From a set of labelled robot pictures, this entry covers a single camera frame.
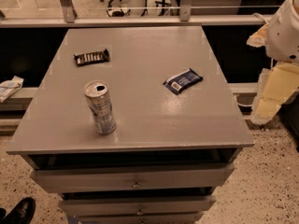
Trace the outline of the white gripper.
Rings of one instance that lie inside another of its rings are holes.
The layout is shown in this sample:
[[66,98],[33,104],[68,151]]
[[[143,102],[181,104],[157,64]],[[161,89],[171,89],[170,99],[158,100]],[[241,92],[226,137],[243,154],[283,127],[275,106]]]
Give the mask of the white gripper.
[[272,69],[264,68],[259,76],[250,120],[265,124],[299,88],[299,0],[285,0],[269,24],[252,34],[247,44],[265,46],[268,57],[283,61]]

